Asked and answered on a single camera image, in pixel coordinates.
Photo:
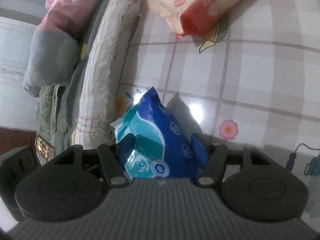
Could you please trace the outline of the blue white wet wipes pack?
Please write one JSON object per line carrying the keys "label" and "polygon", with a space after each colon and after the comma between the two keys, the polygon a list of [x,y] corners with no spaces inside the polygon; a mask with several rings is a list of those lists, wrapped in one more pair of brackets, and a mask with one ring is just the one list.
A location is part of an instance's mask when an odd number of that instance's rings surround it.
{"label": "blue white wet wipes pack", "polygon": [[111,126],[117,142],[129,133],[136,138],[125,164],[130,178],[196,179],[201,172],[191,138],[187,139],[176,118],[161,104],[154,88]]}

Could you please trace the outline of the dark grey cloud sheet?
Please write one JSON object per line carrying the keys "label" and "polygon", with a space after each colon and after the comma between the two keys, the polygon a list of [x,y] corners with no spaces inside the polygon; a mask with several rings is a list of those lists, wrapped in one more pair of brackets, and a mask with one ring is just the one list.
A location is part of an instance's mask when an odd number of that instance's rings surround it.
{"label": "dark grey cloud sheet", "polygon": [[74,67],[69,85],[60,87],[57,100],[56,132],[54,139],[55,153],[58,155],[72,145],[72,134],[75,131],[79,101],[84,83],[88,55],[97,35],[100,22],[110,0],[103,0],[95,11],[90,25],[85,30],[80,41],[79,59]]}

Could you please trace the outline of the green patterned cloth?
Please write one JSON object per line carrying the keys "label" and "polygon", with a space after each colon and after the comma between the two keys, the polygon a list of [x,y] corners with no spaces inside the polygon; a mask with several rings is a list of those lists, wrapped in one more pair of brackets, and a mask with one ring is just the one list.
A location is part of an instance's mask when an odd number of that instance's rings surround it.
{"label": "green patterned cloth", "polygon": [[40,90],[35,145],[37,156],[42,165],[55,157],[54,140],[59,88],[60,86],[46,86]]}

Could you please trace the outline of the white rolled fuzzy blanket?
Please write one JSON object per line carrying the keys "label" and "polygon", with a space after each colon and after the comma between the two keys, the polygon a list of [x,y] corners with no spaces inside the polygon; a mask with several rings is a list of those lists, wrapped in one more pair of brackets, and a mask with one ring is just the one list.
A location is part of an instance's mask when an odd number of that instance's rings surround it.
{"label": "white rolled fuzzy blanket", "polygon": [[85,69],[74,143],[84,149],[114,142],[111,123],[128,46],[144,0],[110,0]]}

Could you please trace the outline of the red pink tissue pack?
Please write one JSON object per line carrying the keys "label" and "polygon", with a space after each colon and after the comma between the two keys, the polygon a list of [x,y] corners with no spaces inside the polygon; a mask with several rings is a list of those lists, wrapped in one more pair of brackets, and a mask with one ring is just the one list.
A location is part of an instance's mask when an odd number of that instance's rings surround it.
{"label": "red pink tissue pack", "polygon": [[147,0],[177,37],[203,36],[240,0]]}

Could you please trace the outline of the grey pink quilt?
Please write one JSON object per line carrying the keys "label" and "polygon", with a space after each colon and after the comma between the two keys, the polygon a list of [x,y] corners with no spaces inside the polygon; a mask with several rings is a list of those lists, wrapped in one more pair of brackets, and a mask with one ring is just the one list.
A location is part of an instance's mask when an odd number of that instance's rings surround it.
{"label": "grey pink quilt", "polygon": [[67,85],[80,54],[79,38],[103,0],[46,0],[37,26],[23,86],[33,97],[45,86]]}

